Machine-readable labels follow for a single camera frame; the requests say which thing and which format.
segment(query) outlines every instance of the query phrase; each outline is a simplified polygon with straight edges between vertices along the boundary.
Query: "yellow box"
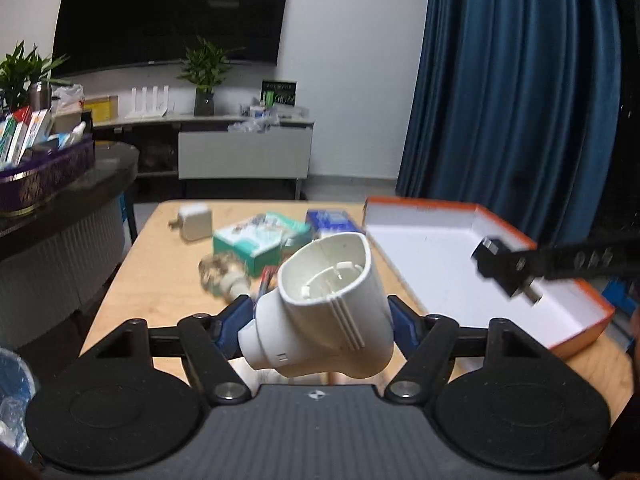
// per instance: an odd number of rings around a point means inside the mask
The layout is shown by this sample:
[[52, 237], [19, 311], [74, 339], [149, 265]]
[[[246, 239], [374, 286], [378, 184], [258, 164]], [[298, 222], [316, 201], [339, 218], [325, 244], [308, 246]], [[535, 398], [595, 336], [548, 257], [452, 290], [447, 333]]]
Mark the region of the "yellow box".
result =
[[91, 110], [94, 123], [111, 121], [118, 117], [118, 96], [97, 97], [84, 100], [84, 110]]

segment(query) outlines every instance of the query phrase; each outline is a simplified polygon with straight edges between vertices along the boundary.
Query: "white wall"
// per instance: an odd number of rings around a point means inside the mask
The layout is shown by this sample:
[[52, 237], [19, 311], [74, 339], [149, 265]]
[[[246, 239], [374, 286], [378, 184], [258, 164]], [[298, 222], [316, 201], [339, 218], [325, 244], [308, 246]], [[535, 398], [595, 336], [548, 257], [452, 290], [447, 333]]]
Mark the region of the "white wall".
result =
[[[52, 49], [60, 0], [0, 0], [0, 52], [15, 41]], [[395, 178], [411, 112], [427, 0], [287, 0], [277, 67], [236, 66], [216, 93], [220, 112], [258, 96], [263, 78], [298, 82], [297, 103], [316, 120], [311, 173]], [[131, 86], [172, 85], [176, 113], [194, 91], [175, 66], [78, 77], [88, 95], [117, 93], [126, 113]]]

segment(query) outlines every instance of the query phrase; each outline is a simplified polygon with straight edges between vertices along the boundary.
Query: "white charger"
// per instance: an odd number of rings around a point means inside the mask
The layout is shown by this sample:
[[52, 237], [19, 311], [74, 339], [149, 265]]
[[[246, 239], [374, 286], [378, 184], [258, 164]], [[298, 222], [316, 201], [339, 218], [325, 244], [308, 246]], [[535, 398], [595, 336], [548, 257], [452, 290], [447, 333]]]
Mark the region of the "white charger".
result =
[[211, 209], [203, 202], [183, 205], [178, 209], [178, 218], [169, 222], [169, 227], [180, 229], [180, 236], [186, 242], [194, 242], [213, 236]]
[[238, 343], [254, 370], [275, 368], [285, 377], [381, 372], [394, 352], [393, 324], [367, 239], [340, 233], [295, 253]]

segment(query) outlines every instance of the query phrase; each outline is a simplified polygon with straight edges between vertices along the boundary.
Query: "green plant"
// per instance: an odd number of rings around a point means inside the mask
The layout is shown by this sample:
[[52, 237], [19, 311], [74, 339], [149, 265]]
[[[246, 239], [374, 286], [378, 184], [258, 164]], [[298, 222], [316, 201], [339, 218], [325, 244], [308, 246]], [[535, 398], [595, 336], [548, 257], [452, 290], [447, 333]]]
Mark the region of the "green plant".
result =
[[181, 59], [183, 79], [196, 85], [202, 92], [212, 93], [225, 80], [231, 70], [226, 55], [230, 52], [204, 38], [198, 37], [198, 48], [186, 49], [186, 59]]
[[27, 104], [27, 89], [38, 81], [49, 81], [53, 84], [69, 84], [67, 81], [50, 78], [50, 72], [62, 65], [67, 56], [52, 59], [38, 55], [38, 48], [24, 55], [24, 41], [15, 46], [13, 54], [7, 54], [0, 63], [0, 89], [4, 92], [4, 100], [10, 111], [17, 110]]

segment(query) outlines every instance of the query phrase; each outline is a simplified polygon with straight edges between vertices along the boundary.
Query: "purple tray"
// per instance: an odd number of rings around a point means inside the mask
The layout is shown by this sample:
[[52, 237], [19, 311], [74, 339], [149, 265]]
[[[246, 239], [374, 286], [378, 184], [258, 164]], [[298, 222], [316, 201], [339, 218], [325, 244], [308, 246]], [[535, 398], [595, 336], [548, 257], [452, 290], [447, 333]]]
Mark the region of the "purple tray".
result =
[[94, 141], [87, 137], [46, 160], [0, 171], [0, 216], [30, 213], [94, 165]]

